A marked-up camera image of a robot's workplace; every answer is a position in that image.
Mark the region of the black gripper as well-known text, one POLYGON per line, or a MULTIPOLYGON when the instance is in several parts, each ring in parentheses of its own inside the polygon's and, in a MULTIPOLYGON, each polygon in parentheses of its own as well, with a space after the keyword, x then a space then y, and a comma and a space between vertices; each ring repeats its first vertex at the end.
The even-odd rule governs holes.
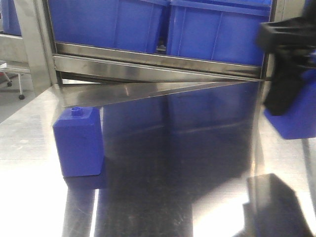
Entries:
POLYGON ((316 69, 316 16, 304 14, 262 23, 256 44, 274 57, 270 89, 264 106, 272 116, 285 114, 305 85, 302 73, 316 69))

